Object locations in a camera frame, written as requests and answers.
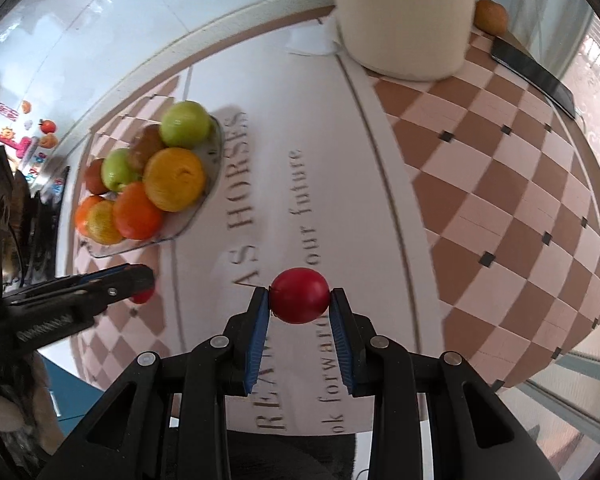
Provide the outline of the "red cherry tomato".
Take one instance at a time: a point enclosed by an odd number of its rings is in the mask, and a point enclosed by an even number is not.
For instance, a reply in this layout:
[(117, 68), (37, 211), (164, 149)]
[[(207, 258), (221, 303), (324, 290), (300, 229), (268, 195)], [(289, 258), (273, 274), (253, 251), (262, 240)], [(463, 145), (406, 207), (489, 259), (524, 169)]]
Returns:
[(155, 289), (153, 287), (142, 290), (132, 295), (129, 300), (132, 304), (147, 304), (151, 300), (152, 296), (155, 295)]
[(289, 324), (306, 324), (328, 309), (329, 287), (312, 269), (288, 269), (272, 281), (268, 303), (276, 318)]

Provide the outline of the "small orange tangerine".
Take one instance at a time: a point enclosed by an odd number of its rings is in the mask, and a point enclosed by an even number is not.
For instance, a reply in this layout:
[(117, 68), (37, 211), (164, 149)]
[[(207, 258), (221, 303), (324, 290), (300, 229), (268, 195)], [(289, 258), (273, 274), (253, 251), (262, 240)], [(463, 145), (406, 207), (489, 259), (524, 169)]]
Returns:
[(93, 206), (101, 203), (103, 200), (102, 196), (90, 195), (84, 198), (78, 208), (76, 208), (74, 226), (82, 236), (90, 236), (90, 232), (88, 232), (88, 214)]

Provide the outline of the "large orange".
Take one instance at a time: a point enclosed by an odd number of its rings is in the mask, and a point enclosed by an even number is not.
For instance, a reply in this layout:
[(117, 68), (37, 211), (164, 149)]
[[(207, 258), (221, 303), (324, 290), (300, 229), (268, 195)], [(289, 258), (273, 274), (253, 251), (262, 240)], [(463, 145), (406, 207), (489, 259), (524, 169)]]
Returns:
[(164, 212), (148, 198), (143, 182), (128, 184), (114, 200), (114, 226), (124, 238), (149, 240), (163, 226)]

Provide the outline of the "white folded tissue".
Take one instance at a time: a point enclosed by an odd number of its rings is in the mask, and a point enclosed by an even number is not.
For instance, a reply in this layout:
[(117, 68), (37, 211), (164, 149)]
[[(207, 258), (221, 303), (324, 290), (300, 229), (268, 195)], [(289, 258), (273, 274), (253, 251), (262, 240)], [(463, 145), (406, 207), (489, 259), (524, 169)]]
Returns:
[(335, 14), (323, 21), (291, 29), (286, 50), (293, 55), (329, 56), (341, 48), (339, 24)]

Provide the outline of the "yellow bumpy citrus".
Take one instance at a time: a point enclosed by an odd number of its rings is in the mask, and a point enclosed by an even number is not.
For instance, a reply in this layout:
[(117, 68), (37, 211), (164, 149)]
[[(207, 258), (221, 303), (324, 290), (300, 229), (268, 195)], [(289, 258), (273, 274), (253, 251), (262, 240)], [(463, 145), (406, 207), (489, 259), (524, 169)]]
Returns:
[(87, 215), (88, 236), (101, 245), (114, 245), (124, 240), (124, 237), (114, 224), (114, 203), (102, 200), (91, 206)]

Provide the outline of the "dark red plum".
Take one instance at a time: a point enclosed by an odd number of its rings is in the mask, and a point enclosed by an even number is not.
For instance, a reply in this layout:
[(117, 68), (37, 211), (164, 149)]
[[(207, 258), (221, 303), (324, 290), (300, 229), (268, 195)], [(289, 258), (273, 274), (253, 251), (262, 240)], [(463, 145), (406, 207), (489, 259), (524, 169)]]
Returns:
[(108, 192), (108, 188), (102, 180), (102, 164), (103, 158), (96, 158), (87, 167), (84, 174), (84, 184), (88, 192), (93, 195), (104, 195)]

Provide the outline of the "red brown apple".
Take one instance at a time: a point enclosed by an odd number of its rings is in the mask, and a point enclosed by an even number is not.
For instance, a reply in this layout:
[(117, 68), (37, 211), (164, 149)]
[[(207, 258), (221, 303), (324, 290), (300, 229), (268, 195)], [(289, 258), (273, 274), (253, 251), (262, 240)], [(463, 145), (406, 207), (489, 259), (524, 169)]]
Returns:
[(160, 136), (158, 124), (148, 124), (141, 128), (132, 140), (126, 160), (130, 168), (142, 174), (152, 156), (166, 148)]

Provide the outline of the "black induction cooktop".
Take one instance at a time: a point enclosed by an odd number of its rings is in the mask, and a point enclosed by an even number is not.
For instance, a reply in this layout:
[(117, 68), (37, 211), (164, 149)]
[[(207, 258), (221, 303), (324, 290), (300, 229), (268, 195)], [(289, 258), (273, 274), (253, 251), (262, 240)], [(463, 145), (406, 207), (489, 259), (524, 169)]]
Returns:
[(70, 167), (65, 166), (34, 195), (17, 171), (10, 204), (12, 232), (4, 240), (3, 292), (55, 277), (58, 223)]

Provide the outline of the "checkered brown pink mat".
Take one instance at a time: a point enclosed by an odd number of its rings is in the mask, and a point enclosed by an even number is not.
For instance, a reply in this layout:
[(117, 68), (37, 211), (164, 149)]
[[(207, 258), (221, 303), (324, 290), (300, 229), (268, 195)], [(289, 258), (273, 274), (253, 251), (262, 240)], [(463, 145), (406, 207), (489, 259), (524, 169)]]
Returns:
[(140, 352), (192, 350), (255, 287), (302, 266), (405, 348), (460, 353), (524, 426), (547, 430), (555, 416), (520, 385), (540, 370), (572, 385), (555, 361), (600, 323), (600, 214), (572, 136), (485, 36), (457, 76), (410, 84), (343, 53), (292, 52), (321, 27), (197, 32), (91, 126), (86, 157), (101, 158), (193, 100), (223, 137), (208, 198), (157, 243), (74, 243), (76, 272), (143, 263), (158, 278), (148, 304), (115, 304), (73, 337), (79, 375), (106, 388)]

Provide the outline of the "small green apple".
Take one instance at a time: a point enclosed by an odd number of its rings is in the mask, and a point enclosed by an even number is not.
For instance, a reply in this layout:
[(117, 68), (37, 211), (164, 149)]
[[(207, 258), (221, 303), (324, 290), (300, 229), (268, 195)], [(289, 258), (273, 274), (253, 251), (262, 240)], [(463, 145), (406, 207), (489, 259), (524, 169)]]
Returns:
[(110, 192), (120, 193), (128, 184), (140, 180), (140, 174), (129, 164), (129, 152), (128, 148), (117, 148), (102, 162), (100, 176)]

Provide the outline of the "floral ceramic oval plate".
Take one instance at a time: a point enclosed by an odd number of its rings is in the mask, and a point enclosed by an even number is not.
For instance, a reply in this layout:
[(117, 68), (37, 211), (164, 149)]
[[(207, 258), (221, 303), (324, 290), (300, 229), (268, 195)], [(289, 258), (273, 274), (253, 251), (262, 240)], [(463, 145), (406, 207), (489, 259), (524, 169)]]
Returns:
[(185, 232), (200, 213), (204, 202), (208, 200), (216, 188), (223, 166), (221, 151), (225, 140), (224, 130), (218, 118), (211, 116), (212, 129), (207, 141), (198, 145), (194, 153), (201, 160), (202, 168), (207, 176), (204, 192), (186, 209), (180, 212), (168, 212), (164, 218), (161, 230), (149, 240), (129, 240), (114, 245), (103, 245), (90, 240), (82, 235), (79, 236), (80, 246), (85, 247), (93, 258), (108, 258), (122, 255), (124, 252), (159, 244), (166, 240), (173, 240)]

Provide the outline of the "large green apple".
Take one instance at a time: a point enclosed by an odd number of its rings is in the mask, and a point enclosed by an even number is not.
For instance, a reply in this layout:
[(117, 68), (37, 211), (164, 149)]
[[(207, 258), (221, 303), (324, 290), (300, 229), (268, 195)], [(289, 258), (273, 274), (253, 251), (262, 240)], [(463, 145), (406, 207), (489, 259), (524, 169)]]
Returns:
[(169, 148), (192, 150), (208, 139), (210, 129), (209, 113), (195, 101), (173, 104), (160, 122), (162, 142)]

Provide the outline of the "beige cylindrical utensil holder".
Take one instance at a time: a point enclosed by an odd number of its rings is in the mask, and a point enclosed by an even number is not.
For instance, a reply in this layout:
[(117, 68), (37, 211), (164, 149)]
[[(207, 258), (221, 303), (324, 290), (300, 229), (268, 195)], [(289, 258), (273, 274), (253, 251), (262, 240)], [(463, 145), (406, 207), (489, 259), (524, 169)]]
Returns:
[(457, 73), (476, 0), (335, 0), (343, 45), (374, 72), (412, 81)]

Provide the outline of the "blue lower cabinet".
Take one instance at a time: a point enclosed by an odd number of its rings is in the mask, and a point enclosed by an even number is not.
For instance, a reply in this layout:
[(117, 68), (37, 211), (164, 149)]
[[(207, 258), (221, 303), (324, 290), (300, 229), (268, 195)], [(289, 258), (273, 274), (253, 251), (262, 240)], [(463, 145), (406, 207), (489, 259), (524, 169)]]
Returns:
[(50, 378), (50, 397), (61, 432), (68, 436), (102, 396), (102, 390), (80, 375), (70, 351), (44, 350), (43, 363)]

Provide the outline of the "yellow round fruit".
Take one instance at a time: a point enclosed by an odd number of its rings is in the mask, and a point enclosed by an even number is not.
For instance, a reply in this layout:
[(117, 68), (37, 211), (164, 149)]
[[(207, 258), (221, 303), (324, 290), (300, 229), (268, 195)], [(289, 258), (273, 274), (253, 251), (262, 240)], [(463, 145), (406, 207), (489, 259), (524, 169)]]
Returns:
[(157, 208), (180, 212), (201, 198), (207, 174), (194, 152), (165, 148), (148, 160), (143, 182), (147, 197)]

